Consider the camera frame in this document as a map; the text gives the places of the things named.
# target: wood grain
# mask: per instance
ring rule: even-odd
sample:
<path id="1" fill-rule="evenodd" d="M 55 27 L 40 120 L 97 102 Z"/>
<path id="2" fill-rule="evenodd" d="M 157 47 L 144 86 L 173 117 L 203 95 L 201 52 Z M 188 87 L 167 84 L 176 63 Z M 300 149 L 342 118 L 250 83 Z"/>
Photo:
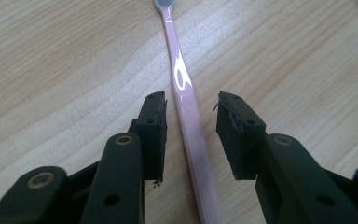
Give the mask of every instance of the wood grain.
<path id="1" fill-rule="evenodd" d="M 353 175 L 358 0 L 178 0 L 173 13 L 225 223 L 265 220 L 255 182 L 234 180 L 215 133 L 220 91 L 322 167 Z M 70 175 L 100 159 L 155 91 L 166 91 L 169 130 L 164 182 L 146 182 L 146 223 L 199 223 L 152 1 L 0 1 L 0 198 L 36 167 Z"/>

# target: wooden table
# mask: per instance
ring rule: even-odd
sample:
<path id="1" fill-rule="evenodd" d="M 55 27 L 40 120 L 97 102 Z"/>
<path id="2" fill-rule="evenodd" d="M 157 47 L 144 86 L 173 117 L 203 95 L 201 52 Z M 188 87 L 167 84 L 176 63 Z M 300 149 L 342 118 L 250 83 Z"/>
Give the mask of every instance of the wooden table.
<path id="1" fill-rule="evenodd" d="M 254 181 L 235 181 L 212 109 L 241 96 L 268 133 L 297 138 L 322 167 L 358 168 L 358 0 L 177 0 L 225 223 L 265 222 Z M 166 91 L 164 182 L 145 183 L 146 223 L 198 223 L 151 0 L 0 1 L 0 199 L 44 165 L 68 175 L 101 158 L 147 94 Z"/>

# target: table surface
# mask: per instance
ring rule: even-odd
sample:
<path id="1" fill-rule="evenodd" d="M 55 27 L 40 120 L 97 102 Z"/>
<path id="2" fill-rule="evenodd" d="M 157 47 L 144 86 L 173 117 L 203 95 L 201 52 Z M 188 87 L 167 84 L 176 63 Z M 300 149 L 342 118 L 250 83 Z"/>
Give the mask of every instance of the table surface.
<path id="1" fill-rule="evenodd" d="M 179 44 L 200 104 L 225 223 L 265 222 L 254 181 L 235 181 L 215 132 L 220 91 L 320 165 L 358 168 L 358 0 L 177 0 Z M 162 22 L 151 0 L 0 1 L 0 199 L 44 165 L 101 158 L 146 95 L 168 99 L 164 182 L 145 182 L 146 223 L 199 223 L 174 109 Z"/>

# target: screw hole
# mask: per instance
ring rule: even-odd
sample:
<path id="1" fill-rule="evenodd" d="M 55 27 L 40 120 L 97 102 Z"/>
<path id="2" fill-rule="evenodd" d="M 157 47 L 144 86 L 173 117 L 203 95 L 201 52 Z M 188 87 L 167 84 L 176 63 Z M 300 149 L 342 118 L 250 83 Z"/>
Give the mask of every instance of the screw hole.
<path id="1" fill-rule="evenodd" d="M 319 200 L 320 203 L 326 206 L 333 207 L 334 205 L 336 205 L 336 202 L 334 202 L 334 200 L 327 195 L 320 194 L 316 196 L 316 198 Z"/>
<path id="2" fill-rule="evenodd" d="M 118 203 L 120 203 L 120 196 L 116 194 L 109 195 L 104 200 L 104 204 L 109 207 L 116 206 Z"/>
<path id="3" fill-rule="evenodd" d="M 284 146 L 289 146 L 292 144 L 292 140 L 290 140 L 290 138 L 285 137 L 285 136 L 276 136 L 274 137 L 275 142 L 284 145 Z"/>
<path id="4" fill-rule="evenodd" d="M 55 175 L 52 172 L 42 172 L 31 177 L 27 186 L 29 189 L 41 189 L 54 180 Z"/>
<path id="5" fill-rule="evenodd" d="M 123 135 L 119 136 L 115 142 L 118 145 L 127 145 L 128 143 L 132 142 L 132 138 L 130 136 Z"/>

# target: toothbrush handle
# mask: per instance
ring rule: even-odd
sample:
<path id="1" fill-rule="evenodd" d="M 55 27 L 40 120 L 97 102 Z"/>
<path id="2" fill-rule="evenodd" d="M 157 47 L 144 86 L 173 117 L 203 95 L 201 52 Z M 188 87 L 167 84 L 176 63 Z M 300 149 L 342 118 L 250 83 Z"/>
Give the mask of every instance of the toothbrush handle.
<path id="1" fill-rule="evenodd" d="M 161 13 L 171 57 L 173 97 L 178 113 L 186 157 L 201 223 L 222 223 L 199 106 L 179 49 L 172 9 Z"/>

